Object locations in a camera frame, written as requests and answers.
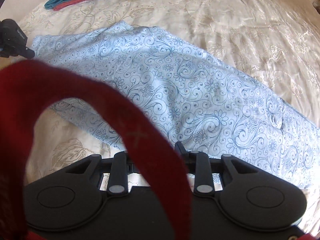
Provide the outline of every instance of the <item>red fabric loop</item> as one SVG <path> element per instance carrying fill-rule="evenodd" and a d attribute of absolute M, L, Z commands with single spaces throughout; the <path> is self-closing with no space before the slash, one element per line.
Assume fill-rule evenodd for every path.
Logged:
<path fill-rule="evenodd" d="M 297 240 L 316 240 L 316 239 L 310 234 L 305 234 L 299 237 Z"/>
<path fill-rule="evenodd" d="M 191 191 L 186 167 L 171 145 L 113 88 L 35 60 L 0 71 L 0 235 L 7 240 L 41 239 L 27 231 L 23 177 L 36 120 L 48 106 L 64 98 L 85 100 L 119 133 L 130 158 L 158 196 L 175 239 L 188 239 Z"/>

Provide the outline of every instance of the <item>blue paisley pattern fabric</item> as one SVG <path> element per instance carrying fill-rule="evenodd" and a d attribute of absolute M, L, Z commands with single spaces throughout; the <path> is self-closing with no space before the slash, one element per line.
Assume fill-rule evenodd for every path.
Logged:
<path fill-rule="evenodd" d="M 300 188 L 315 183 L 319 129 L 259 81 L 159 27 L 122 21 L 87 34 L 37 36 L 32 48 L 39 60 L 119 90 L 172 144 L 235 155 Z M 52 108 L 124 149 L 86 102 L 68 98 Z"/>

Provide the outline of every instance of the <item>black plastic device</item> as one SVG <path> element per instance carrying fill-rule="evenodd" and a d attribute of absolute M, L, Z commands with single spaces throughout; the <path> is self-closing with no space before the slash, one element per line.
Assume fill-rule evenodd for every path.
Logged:
<path fill-rule="evenodd" d="M 26 47 L 27 36 L 12 19 L 5 19 L 0 22 L 0 57 L 16 57 L 21 55 L 27 59 L 35 56 L 33 50 Z"/>
<path fill-rule="evenodd" d="M 304 234 L 296 224 L 307 202 L 294 185 L 232 155 L 213 159 L 180 142 L 175 150 L 195 175 L 190 239 L 289 240 Z M 110 173 L 106 191 L 100 190 L 103 173 Z M 173 240 L 152 189 L 128 191 L 131 173 L 139 171 L 126 152 L 110 159 L 90 155 L 27 185 L 29 229 L 47 240 Z M 212 173 L 220 175 L 223 190 L 214 190 Z"/>

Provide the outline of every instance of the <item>cream bedspread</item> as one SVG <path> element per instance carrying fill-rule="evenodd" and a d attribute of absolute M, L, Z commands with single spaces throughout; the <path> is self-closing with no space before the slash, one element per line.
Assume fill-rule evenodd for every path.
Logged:
<path fill-rule="evenodd" d="M 309 0 L 91 0 L 58 12 L 43 5 L 19 23 L 29 45 L 38 34 L 85 33 L 120 20 L 158 25 L 260 80 L 320 125 L 320 15 Z M 47 110 L 35 127 L 27 182 L 116 151 Z M 317 234 L 319 185 L 305 192 L 300 225 Z"/>

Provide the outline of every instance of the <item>circular indentation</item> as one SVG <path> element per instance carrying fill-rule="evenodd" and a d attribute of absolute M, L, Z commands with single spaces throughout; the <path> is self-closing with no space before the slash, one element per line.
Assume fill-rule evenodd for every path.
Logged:
<path fill-rule="evenodd" d="M 283 193 L 272 187 L 255 187 L 247 192 L 247 199 L 261 208 L 274 208 L 284 201 Z"/>
<path fill-rule="evenodd" d="M 209 185 L 200 185 L 197 187 L 197 191 L 200 193 L 210 193 L 213 191 L 213 188 Z"/>
<path fill-rule="evenodd" d="M 124 187 L 121 185 L 113 185 L 109 188 L 111 193 L 122 193 L 124 192 Z"/>
<path fill-rule="evenodd" d="M 75 199 L 75 192 L 63 186 L 45 188 L 37 196 L 38 202 L 44 207 L 60 208 L 69 205 Z"/>

